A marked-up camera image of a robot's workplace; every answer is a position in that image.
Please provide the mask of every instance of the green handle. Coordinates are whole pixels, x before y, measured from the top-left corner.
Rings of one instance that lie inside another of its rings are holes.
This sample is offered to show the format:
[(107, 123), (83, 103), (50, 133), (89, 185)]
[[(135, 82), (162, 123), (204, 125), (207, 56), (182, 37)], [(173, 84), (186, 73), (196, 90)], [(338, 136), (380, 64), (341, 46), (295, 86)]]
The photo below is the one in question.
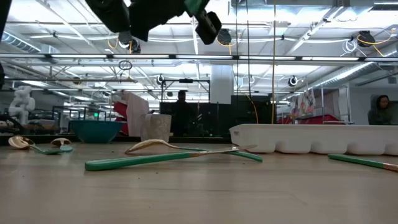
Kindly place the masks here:
[(63, 151), (61, 150), (48, 150), (48, 149), (41, 149), (35, 145), (30, 145), (32, 148), (36, 149), (36, 151), (38, 151), (41, 154), (45, 154), (45, 155), (55, 155), (55, 154), (60, 154)]
[[(179, 147), (178, 149), (195, 151), (195, 152), (207, 151), (206, 149), (197, 149), (197, 148), (189, 148), (189, 147)], [(234, 156), (241, 156), (241, 157), (245, 157), (248, 159), (253, 159), (258, 162), (262, 162), (262, 157), (248, 153), (248, 152), (227, 152), (226, 154), (231, 154)]]
[(336, 159), (339, 161), (352, 162), (352, 163), (356, 163), (356, 164), (362, 164), (362, 165), (377, 167), (377, 168), (382, 168), (382, 169), (384, 168), (384, 164), (382, 162), (370, 161), (367, 159), (360, 159), (360, 158), (353, 157), (353, 156), (346, 156), (346, 155), (341, 155), (341, 154), (329, 154), (328, 157), (329, 157), (329, 159)]
[(110, 170), (125, 166), (147, 164), (151, 162), (170, 161), (174, 159), (186, 159), (190, 158), (192, 154), (194, 154), (194, 152), (172, 153), (172, 154), (163, 154), (163, 155), (154, 155), (154, 156), (137, 156), (137, 157), (117, 158), (117, 159), (98, 159), (93, 161), (87, 161), (85, 164), (85, 168), (87, 171)]

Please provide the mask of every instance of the bowl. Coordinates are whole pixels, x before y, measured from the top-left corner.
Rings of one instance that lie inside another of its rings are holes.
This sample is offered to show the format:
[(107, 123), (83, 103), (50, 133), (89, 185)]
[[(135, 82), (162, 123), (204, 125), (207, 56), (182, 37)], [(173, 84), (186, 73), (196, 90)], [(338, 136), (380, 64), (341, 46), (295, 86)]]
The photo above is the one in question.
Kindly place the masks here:
[(109, 143), (118, 134), (123, 122), (76, 120), (70, 126), (84, 143)]

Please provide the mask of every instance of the woman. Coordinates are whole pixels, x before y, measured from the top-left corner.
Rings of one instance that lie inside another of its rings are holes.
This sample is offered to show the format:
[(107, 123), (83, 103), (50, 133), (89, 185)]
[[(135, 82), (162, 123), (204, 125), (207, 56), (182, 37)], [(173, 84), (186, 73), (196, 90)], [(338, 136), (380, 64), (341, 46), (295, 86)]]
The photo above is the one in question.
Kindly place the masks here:
[(368, 112), (369, 125), (391, 125), (392, 115), (389, 110), (387, 95), (373, 95), (371, 109)]

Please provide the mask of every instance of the white column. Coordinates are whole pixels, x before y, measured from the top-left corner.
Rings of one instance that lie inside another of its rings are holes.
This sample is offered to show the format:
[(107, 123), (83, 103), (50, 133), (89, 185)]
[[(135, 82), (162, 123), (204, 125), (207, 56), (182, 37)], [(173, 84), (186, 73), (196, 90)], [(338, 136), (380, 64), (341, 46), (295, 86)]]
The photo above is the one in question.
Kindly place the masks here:
[(210, 77), (210, 103), (231, 104), (234, 90), (232, 66), (213, 65)]

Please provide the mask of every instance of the cable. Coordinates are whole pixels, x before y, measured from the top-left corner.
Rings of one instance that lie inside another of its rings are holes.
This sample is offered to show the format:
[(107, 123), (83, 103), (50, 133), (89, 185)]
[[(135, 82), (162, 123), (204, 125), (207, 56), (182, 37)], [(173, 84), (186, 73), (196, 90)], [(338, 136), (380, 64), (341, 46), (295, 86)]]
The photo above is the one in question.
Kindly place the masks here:
[(373, 47), (376, 49), (377, 52), (379, 52), (379, 54), (380, 54), (381, 56), (385, 57), (384, 54), (382, 54), (382, 53), (380, 52), (380, 50), (379, 50), (375, 45), (373, 45)]
[(231, 45), (231, 44), (229, 44), (229, 45), (225, 45), (225, 44), (222, 44), (222, 43), (220, 43), (219, 41), (218, 41), (218, 39), (216, 38), (216, 40), (217, 40), (217, 43), (218, 44), (220, 44), (221, 46), (224, 46), (224, 47), (229, 47), (229, 55), (231, 55), (232, 54), (232, 51), (231, 51), (231, 47), (232, 46), (234, 46), (234, 45), (236, 45), (236, 43), (238, 43), (238, 40), (235, 42), (235, 44), (233, 44), (233, 45)]
[(256, 124), (258, 124), (259, 123), (259, 117), (257, 115), (257, 108), (256, 108), (255, 104), (253, 103), (253, 101), (249, 98), (249, 96), (247, 94), (244, 94), (244, 95), (250, 100), (251, 104), (253, 105), (254, 114), (256, 114)]
[(274, 124), (275, 118), (275, 48), (276, 48), (276, 0), (274, 0), (274, 55), (272, 57), (272, 116), (271, 116), (271, 124)]
[(387, 40), (383, 40), (383, 41), (376, 42), (376, 43), (371, 43), (371, 42), (363, 41), (363, 40), (361, 40), (359, 37), (362, 37), (361, 34), (359, 34), (356, 38), (358, 39), (358, 41), (361, 41), (361, 42), (364, 43), (364, 44), (377, 45), (377, 44), (382, 44), (382, 43), (385, 43), (385, 42), (389, 41), (389, 40), (391, 39), (392, 35), (390, 35), (390, 37), (389, 37)]
[(116, 44), (115, 44), (115, 46), (113, 47), (113, 46), (111, 45), (111, 43), (109, 42), (109, 39), (108, 39), (108, 45), (109, 45), (109, 47), (112, 48), (112, 49), (116, 49), (116, 47), (118, 46), (118, 42), (119, 42), (119, 36), (116, 38)]

